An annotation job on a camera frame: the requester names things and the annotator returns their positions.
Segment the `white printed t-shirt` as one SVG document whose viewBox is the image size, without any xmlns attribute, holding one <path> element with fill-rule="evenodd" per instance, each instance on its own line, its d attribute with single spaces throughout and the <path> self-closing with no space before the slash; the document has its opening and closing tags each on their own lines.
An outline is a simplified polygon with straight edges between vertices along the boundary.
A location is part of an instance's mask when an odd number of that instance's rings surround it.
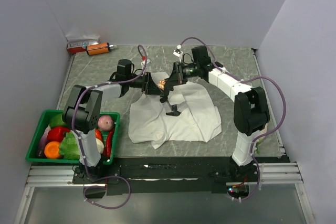
<svg viewBox="0 0 336 224">
<path fill-rule="evenodd" d="M 167 115 L 169 106 L 158 96 L 143 94 L 131 104 L 128 136 L 133 143 L 149 141 L 157 149 L 166 141 L 207 143 L 221 133 L 219 110 L 202 85 L 175 86 L 168 101 L 177 105 L 179 116 Z"/>
</svg>

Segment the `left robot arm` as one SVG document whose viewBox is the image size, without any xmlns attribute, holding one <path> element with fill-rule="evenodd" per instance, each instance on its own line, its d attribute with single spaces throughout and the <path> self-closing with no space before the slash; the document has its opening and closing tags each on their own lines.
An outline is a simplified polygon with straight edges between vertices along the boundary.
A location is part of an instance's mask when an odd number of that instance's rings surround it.
<svg viewBox="0 0 336 224">
<path fill-rule="evenodd" d="M 109 80 L 91 87 L 73 86 L 62 119 L 73 132 L 79 148 L 80 168 L 92 183 L 103 179 L 101 154 L 96 146 L 95 130 L 98 127 L 102 102 L 124 96 L 130 88 L 140 89 L 142 93 L 160 96 L 163 91 L 146 71 L 150 61 L 142 58 L 139 75 L 133 73 L 131 60 L 119 60 L 117 70 Z"/>
</svg>

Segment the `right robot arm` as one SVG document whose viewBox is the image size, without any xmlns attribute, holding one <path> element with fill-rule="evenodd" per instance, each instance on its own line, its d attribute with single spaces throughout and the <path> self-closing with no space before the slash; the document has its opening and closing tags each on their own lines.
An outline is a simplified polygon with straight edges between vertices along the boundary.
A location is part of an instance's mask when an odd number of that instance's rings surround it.
<svg viewBox="0 0 336 224">
<path fill-rule="evenodd" d="M 253 168 L 253 140 L 270 121 L 266 93 L 262 87 L 252 87 L 234 78 L 226 68 L 211 59 L 213 53 L 206 46 L 192 48 L 192 62 L 185 63 L 182 46 L 173 54 L 179 58 L 173 64 L 170 76 L 160 83 L 161 103 L 168 106 L 166 115 L 179 116 L 178 106 L 171 105 L 168 95 L 175 86 L 186 84 L 190 78 L 199 77 L 219 88 L 234 103 L 234 124 L 238 131 L 235 150 L 231 156 L 229 175 L 235 181 L 243 180 Z"/>
</svg>

